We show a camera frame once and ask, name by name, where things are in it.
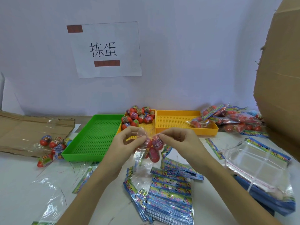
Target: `paper sign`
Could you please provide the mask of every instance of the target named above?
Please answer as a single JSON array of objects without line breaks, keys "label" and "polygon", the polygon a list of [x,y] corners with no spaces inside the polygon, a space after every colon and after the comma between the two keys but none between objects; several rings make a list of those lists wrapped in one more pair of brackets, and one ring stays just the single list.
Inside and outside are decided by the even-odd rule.
[{"label": "paper sign", "polygon": [[79,78],[141,76],[137,22],[68,25]]}]

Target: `brown cardboard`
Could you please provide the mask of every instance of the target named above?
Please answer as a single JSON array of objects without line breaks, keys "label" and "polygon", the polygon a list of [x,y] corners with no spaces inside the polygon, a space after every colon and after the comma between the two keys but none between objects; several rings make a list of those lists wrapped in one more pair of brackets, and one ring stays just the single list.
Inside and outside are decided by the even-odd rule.
[{"label": "brown cardboard", "polygon": [[254,98],[270,139],[300,161],[300,0],[283,0],[262,47]]},{"label": "brown cardboard", "polygon": [[39,144],[45,135],[64,139],[75,127],[74,119],[23,116],[0,111],[0,151],[41,157],[50,153]]}]

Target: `white table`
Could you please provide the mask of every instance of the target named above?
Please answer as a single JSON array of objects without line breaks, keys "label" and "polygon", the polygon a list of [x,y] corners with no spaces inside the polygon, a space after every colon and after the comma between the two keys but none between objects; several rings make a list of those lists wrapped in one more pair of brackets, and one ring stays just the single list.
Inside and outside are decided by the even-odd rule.
[{"label": "white table", "polygon": [[[224,148],[234,146],[245,138],[242,135],[229,135],[223,132],[210,138],[218,145],[223,142],[224,136],[227,136],[228,139]],[[263,142],[262,138],[258,139],[274,148],[272,143]],[[207,144],[205,147],[217,159]],[[31,224],[34,220],[41,218],[48,201],[57,194],[59,197],[64,196],[61,201],[57,201],[61,202],[58,205],[58,211],[65,210],[75,198],[76,195],[72,191],[89,166],[84,162],[70,164],[66,161],[54,161],[48,167],[41,169],[36,164],[36,158],[0,153],[0,224]],[[92,216],[91,225],[148,224],[142,222],[122,185],[126,176],[126,169],[132,165],[133,160],[130,158],[123,166],[118,178],[106,188]],[[289,169],[292,187],[298,203],[300,202],[300,163],[292,161]],[[49,183],[34,182],[45,178],[51,182],[50,185]],[[195,224],[237,224],[207,179],[202,183],[195,183],[194,187]],[[300,221],[300,209],[296,207],[296,212],[286,217],[278,213],[275,216],[285,225],[296,225]]]}]

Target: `green plastic tray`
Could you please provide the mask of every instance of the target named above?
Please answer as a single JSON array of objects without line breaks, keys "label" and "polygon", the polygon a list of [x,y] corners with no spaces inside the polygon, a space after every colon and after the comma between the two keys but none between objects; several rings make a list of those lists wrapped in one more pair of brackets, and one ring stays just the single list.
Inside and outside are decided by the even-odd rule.
[{"label": "green plastic tray", "polygon": [[102,161],[123,115],[94,115],[62,152],[67,161]]}]

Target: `hand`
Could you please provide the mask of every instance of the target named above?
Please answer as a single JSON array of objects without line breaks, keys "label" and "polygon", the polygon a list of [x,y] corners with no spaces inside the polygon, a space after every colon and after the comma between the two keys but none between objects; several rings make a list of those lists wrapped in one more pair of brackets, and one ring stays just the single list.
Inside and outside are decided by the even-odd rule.
[{"label": "hand", "polygon": [[159,137],[165,144],[175,148],[195,170],[199,168],[200,173],[205,171],[209,163],[215,162],[191,129],[170,128],[161,132]]},{"label": "hand", "polygon": [[118,176],[123,164],[130,158],[134,150],[146,140],[146,136],[142,136],[136,140],[126,141],[129,137],[136,136],[139,129],[138,127],[130,126],[115,135],[103,160],[99,164],[101,169],[105,169],[110,175],[115,174],[115,177]]}]

